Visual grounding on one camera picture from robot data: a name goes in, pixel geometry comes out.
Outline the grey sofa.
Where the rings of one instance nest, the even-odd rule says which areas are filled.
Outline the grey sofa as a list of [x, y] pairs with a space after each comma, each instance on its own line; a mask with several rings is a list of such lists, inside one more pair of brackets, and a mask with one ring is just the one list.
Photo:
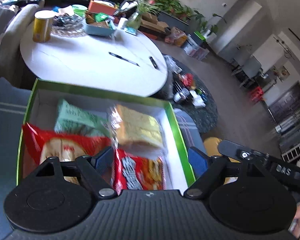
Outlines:
[[44, 3], [44, 0], [39, 0], [38, 4], [23, 7], [11, 20], [0, 41], [0, 78], [5, 78], [13, 86], [20, 87], [25, 68], [19, 48], [21, 38]]

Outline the dark round marble table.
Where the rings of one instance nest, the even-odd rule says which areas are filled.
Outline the dark round marble table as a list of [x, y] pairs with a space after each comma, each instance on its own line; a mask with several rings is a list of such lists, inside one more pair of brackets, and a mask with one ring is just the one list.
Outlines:
[[[168, 76], [164, 86], [152, 95], [154, 98], [168, 100], [173, 108], [186, 112], [197, 126], [199, 133], [207, 133], [215, 128], [218, 121], [216, 103], [203, 81], [189, 67], [170, 55], [164, 55]], [[176, 103], [173, 97], [182, 88], [190, 92], [187, 100]]]

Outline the glass jar with lid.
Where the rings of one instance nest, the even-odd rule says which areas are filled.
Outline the glass jar with lid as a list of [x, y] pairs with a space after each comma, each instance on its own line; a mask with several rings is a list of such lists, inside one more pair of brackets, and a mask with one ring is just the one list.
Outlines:
[[189, 95], [190, 95], [189, 90], [187, 88], [182, 88], [180, 91], [175, 93], [173, 100], [176, 103], [181, 103], [181, 102], [187, 100]]

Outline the clear storage bin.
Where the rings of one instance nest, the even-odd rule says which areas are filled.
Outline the clear storage bin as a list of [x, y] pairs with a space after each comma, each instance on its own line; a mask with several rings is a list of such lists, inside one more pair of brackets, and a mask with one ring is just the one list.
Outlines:
[[183, 45], [183, 50], [186, 55], [199, 61], [203, 61], [203, 59], [205, 59], [209, 54], [209, 50], [198, 45], [190, 34], [187, 35], [187, 40]]

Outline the white round coffee table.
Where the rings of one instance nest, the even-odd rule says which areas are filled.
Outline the white round coffee table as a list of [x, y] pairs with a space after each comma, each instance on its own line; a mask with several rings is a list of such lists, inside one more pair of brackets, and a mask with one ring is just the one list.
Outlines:
[[[143, 33], [118, 30], [111, 37], [51, 35], [45, 43], [34, 42], [29, 25], [20, 42], [22, 58], [33, 74], [43, 80], [111, 90], [148, 97], [167, 80], [167, 65], [158, 47]], [[114, 56], [136, 62], [133, 65]], [[152, 56], [159, 70], [153, 67]]]

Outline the black marker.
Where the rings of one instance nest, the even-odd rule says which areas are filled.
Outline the black marker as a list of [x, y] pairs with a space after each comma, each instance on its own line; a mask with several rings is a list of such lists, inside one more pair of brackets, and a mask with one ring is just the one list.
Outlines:
[[151, 63], [153, 64], [153, 67], [156, 69], [156, 70], [159, 70], [159, 67], [157, 65], [157, 63], [155, 62], [155, 60], [153, 59], [152, 56], [149, 57]]

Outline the yellow can with white lid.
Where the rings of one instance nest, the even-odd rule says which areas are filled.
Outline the yellow can with white lid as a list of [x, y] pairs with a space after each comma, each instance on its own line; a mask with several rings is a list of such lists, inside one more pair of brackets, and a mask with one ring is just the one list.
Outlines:
[[45, 43], [51, 38], [51, 29], [55, 12], [51, 10], [41, 10], [34, 15], [33, 41]]

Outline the open cardboard box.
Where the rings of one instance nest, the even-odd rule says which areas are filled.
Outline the open cardboard box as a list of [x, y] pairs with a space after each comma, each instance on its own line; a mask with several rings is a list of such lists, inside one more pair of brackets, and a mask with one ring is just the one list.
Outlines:
[[166, 28], [169, 27], [167, 23], [159, 21], [157, 16], [149, 12], [142, 14], [140, 26], [160, 33], [164, 33]]

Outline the yellow cracker sandwich pack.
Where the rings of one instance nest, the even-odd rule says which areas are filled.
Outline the yellow cracker sandwich pack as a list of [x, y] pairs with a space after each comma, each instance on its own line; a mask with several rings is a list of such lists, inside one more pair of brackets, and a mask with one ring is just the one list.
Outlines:
[[110, 109], [109, 129], [115, 146], [164, 147], [162, 128], [158, 121], [123, 105], [115, 105]]

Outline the orange red box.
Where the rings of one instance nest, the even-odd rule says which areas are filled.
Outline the orange red box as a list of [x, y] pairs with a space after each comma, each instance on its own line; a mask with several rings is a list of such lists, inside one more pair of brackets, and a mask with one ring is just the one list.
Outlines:
[[102, 12], [104, 14], [112, 16], [115, 11], [117, 11], [117, 6], [111, 4], [110, 2], [105, 2], [101, 0], [90, 0], [88, 11], [93, 13]]

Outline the yellow round side table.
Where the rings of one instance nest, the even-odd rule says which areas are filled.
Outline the yellow round side table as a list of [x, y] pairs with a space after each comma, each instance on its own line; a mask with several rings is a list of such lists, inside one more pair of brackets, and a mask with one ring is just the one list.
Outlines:
[[[212, 157], [214, 155], [221, 156], [221, 154], [218, 151], [218, 145], [222, 140], [217, 137], [209, 137], [204, 140], [204, 147], [206, 149], [207, 155], [209, 157]], [[237, 180], [237, 177], [226, 177], [224, 185], [233, 183]]]

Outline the red noodle snack pack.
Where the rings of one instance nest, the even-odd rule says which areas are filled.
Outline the red noodle snack pack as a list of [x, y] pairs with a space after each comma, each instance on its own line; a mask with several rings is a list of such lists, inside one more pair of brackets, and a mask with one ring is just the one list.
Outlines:
[[164, 190], [166, 176], [162, 157], [149, 159], [115, 150], [111, 172], [113, 189], [120, 194], [123, 190]]

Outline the light blue tray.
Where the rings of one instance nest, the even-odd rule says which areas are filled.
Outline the light blue tray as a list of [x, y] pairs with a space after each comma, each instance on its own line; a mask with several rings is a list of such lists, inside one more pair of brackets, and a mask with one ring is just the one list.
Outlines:
[[101, 22], [95, 22], [91, 18], [84, 18], [83, 29], [86, 34], [94, 36], [108, 37], [115, 33], [117, 28], [111, 18]]

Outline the light green snack bag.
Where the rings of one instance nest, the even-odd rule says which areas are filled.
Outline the light green snack bag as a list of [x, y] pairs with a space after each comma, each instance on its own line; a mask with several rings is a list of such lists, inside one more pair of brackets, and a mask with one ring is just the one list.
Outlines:
[[54, 131], [86, 137], [110, 137], [106, 119], [71, 105], [64, 99], [58, 101]]

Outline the black pen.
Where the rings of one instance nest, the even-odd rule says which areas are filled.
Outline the black pen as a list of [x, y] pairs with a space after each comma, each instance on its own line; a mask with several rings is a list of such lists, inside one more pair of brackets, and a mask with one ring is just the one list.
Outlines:
[[126, 59], [126, 58], [124, 58], [124, 57], [122, 57], [122, 56], [120, 56], [120, 55], [117, 55], [117, 54], [115, 54], [115, 53], [109, 52], [109, 55], [114, 56], [114, 57], [117, 58], [117, 59], [121, 59], [121, 60], [126, 61], [126, 62], [128, 62], [128, 63], [131, 63], [131, 64], [133, 64], [133, 65], [136, 65], [136, 66], [138, 66], [138, 67], [140, 66], [140, 65], [137, 64], [136, 62], [131, 61], [131, 60], [129, 60], [129, 59]]

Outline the green cardboard box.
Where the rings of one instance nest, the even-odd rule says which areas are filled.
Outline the green cardboard box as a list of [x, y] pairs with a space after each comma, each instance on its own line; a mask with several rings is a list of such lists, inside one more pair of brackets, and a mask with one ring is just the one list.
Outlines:
[[66, 100], [69, 104], [102, 119], [97, 128], [84, 128], [83, 135], [110, 135], [109, 115], [111, 108], [116, 105], [154, 117], [160, 125], [165, 148], [137, 149], [145, 157], [150, 154], [164, 156], [168, 189], [179, 189], [180, 192], [184, 192], [194, 183], [194, 172], [188, 161], [185, 142], [173, 107], [168, 101], [37, 79], [23, 122], [42, 130], [52, 131], [61, 100]]

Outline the large red snack bag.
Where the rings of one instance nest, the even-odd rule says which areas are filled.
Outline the large red snack bag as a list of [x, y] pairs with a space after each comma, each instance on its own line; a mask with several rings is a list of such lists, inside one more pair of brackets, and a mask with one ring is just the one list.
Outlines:
[[58, 157], [60, 161], [74, 161], [83, 155], [94, 156], [110, 146], [108, 137], [56, 133], [39, 129], [28, 122], [23, 125], [23, 140], [23, 177], [28, 176], [49, 157]]

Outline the glass vase with plant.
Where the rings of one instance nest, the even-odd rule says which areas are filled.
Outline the glass vase with plant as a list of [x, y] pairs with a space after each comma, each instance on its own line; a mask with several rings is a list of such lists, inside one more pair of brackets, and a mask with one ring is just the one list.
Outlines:
[[136, 11], [130, 16], [127, 21], [126, 27], [138, 29], [141, 25], [143, 14], [157, 14], [160, 8], [156, 5], [149, 4], [143, 0], [136, 0]]

